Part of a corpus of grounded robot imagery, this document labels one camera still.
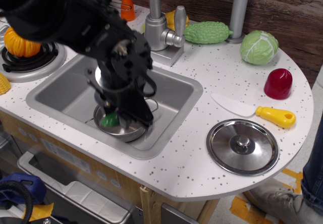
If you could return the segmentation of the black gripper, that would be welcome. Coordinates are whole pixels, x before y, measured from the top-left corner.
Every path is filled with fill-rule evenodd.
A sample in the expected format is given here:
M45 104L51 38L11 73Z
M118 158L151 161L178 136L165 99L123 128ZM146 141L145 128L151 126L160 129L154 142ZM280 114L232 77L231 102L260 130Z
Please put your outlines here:
M116 110L123 128L127 129L135 122L151 129L153 115L145 99L155 95L157 86L148 75L139 76L125 87L111 89L100 68L91 67L87 68L87 81L95 89L94 98L98 105L106 113Z

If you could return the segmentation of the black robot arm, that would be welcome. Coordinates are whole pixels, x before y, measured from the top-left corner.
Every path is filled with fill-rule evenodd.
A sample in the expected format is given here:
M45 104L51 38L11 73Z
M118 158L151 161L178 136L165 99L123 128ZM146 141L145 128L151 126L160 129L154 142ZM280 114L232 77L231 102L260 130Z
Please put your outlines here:
M98 104L107 113L116 110L124 128L135 122L149 130L153 115L144 86L156 91L147 74L152 69L150 46L111 1L1 0L1 16L24 39L57 42L95 59L100 74L88 69L85 75Z

